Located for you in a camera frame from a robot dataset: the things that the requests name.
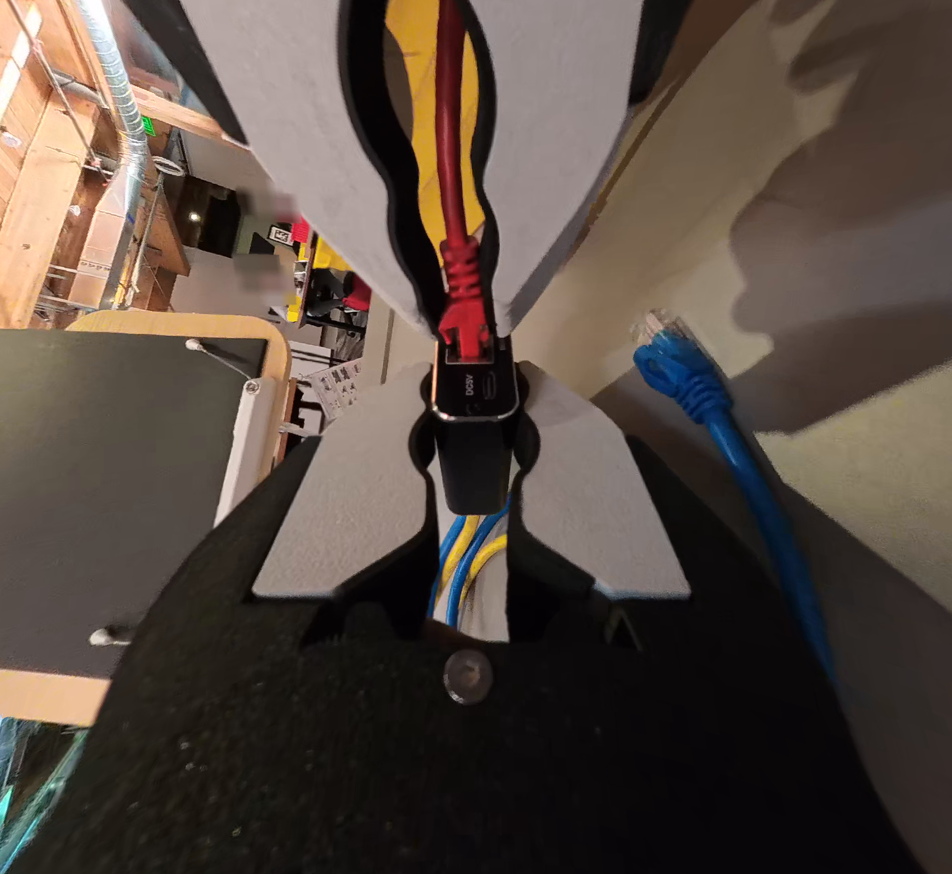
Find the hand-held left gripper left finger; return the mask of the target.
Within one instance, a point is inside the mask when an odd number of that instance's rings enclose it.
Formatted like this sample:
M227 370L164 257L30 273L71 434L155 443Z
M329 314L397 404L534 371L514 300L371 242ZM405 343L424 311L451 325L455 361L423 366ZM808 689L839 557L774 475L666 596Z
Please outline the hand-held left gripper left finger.
M373 604L394 633L421 633L438 568L432 364L361 385L318 440L252 586L257 599L315 601L335 622Z

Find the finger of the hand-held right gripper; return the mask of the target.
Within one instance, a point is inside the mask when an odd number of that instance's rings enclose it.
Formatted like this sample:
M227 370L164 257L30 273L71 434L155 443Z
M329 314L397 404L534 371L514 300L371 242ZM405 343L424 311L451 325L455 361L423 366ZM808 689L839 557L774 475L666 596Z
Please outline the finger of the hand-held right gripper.
M496 119L482 186L498 230L492 282L511 333L550 285L628 117L645 0L469 0Z
M257 161L408 323L445 292L385 71L388 0L179 0Z

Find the black board on white stand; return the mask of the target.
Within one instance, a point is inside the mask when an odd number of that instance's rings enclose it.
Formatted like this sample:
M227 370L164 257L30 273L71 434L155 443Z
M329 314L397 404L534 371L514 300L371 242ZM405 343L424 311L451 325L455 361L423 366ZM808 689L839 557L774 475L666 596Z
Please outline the black board on white stand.
M2 331L2 718L89 726L128 657L189 666L154 608L283 455L292 345L265 320L95 312Z

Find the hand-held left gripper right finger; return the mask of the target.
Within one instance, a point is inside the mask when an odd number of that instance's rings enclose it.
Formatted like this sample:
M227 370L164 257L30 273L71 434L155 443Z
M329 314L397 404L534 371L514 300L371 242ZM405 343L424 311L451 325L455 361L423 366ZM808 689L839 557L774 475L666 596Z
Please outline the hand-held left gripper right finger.
M691 586L625 434L529 361L517 365L506 554L511 642L564 612L606 625L630 602L684 603Z

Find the silver corrugated ventilation duct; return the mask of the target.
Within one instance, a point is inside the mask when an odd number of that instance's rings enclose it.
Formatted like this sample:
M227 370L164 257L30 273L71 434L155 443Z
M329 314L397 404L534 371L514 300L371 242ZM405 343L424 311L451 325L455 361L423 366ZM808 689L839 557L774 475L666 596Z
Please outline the silver corrugated ventilation duct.
M158 173L142 235L136 237L151 161L142 116L103 0L65 0L65 5L67 13L82 23L80 47L106 104L118 146L116 168L93 211L72 292L78 303L94 310L129 309L147 262L164 175Z

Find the black ethernet port adapter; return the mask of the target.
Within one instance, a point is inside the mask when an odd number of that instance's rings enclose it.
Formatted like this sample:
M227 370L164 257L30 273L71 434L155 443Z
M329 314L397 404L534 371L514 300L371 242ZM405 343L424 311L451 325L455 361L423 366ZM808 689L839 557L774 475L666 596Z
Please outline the black ethernet port adapter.
M486 362L459 364L439 343L430 411L446 505L457 516L490 515L507 499L523 397L510 337L492 341Z

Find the yellow plastic bin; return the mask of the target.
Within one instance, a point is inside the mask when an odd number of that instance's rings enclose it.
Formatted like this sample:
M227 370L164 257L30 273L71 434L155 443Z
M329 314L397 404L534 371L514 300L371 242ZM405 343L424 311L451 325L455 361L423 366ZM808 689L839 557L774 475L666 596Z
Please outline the yellow plastic bin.
M435 66L439 0L388 0L385 66L390 97L411 141L418 167L422 225L438 261L446 226L441 204L435 147ZM460 140L463 201L470 235L482 236L484 212L475 190L472 142L480 106L474 48L464 44Z

